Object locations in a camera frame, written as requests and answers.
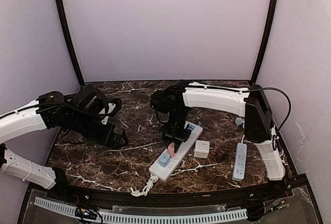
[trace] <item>power strip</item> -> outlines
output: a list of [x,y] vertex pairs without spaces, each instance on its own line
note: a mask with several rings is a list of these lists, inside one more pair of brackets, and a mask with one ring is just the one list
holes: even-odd
[[202,133],[203,128],[199,127],[191,122],[186,122],[192,133],[190,138],[183,142],[175,156],[170,158],[165,153],[167,153],[167,148],[163,153],[157,158],[157,160],[149,168],[149,172],[153,175],[158,176],[162,181],[167,181],[170,175],[174,172],[177,166],[180,164],[182,159],[187,155],[189,150],[194,145],[195,141],[199,138]]
[[243,143],[238,143],[236,151],[236,159],[234,162],[232,179],[236,181],[241,181],[245,177],[245,167],[246,167],[246,156],[247,155],[247,145]]

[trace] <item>black frame pole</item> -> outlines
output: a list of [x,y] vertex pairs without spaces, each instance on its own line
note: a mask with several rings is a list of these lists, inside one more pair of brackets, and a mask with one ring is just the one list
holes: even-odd
[[265,50],[267,48],[269,35],[270,35],[271,27],[272,27],[272,24],[273,24],[273,20],[274,20],[276,3],[277,3],[277,0],[270,0],[268,15],[267,15],[267,19],[266,19],[266,22],[265,22],[265,27],[264,27],[262,41],[261,41],[261,45],[260,45],[260,49],[259,49],[259,53],[258,53],[258,58],[257,58],[257,61],[255,63],[255,67],[254,67],[252,77],[250,79],[251,84],[256,83],[259,72],[260,72],[260,69],[261,69],[264,53],[265,53]]
[[72,43],[71,36],[70,36],[69,26],[68,26],[68,22],[67,22],[67,18],[66,18],[66,13],[64,11],[63,1],[62,0],[55,0],[55,1],[56,1],[56,6],[57,6],[58,16],[59,16],[59,19],[60,19],[60,22],[61,22],[63,35],[64,35],[64,38],[66,40],[67,49],[68,49],[69,56],[70,56],[70,59],[71,59],[71,63],[72,63],[74,72],[76,74],[78,83],[82,87],[82,86],[84,86],[85,81],[84,81],[84,78],[83,78],[83,75],[82,75],[82,71],[81,71],[81,69],[79,67],[79,64],[78,64],[76,53],[75,53],[74,48],[73,48],[73,43]]

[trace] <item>pink plug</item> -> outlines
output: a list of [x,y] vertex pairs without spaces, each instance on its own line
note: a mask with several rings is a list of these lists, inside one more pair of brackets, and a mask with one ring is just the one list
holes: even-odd
[[168,146],[168,151],[170,154],[170,157],[174,157],[175,156],[175,142],[171,142],[170,145]]

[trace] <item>slotted metal strip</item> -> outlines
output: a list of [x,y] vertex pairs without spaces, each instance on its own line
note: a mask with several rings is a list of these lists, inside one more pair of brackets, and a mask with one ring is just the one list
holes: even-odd
[[[70,204],[63,204],[52,200],[36,197],[36,206],[47,210],[75,218],[74,212],[76,207]],[[188,215],[188,216],[141,216],[141,215],[123,215],[116,213],[108,213],[99,211],[103,218],[103,223],[134,223],[134,224],[216,224],[225,223],[235,220],[243,220],[247,218],[246,209],[204,214],[204,215]]]

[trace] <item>brown marble surface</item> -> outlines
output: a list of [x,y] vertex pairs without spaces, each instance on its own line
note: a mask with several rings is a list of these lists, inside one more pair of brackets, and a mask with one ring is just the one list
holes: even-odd
[[[205,84],[248,87],[246,81],[199,81]],[[116,151],[86,140],[70,131],[56,140],[47,166],[65,170],[69,183],[94,189],[129,192],[142,189],[149,178],[148,168],[165,149],[161,124],[149,107],[149,96],[174,81],[137,81],[93,83],[107,97],[121,98],[121,111],[109,121],[127,131],[129,145]],[[236,115],[210,109],[195,108],[188,121],[203,127],[200,140],[210,141],[214,149],[207,159],[194,158],[193,149],[167,182],[158,181],[153,193],[202,192],[252,186],[267,182],[261,156],[248,144],[245,179],[232,180],[236,145],[244,131],[235,125]]]

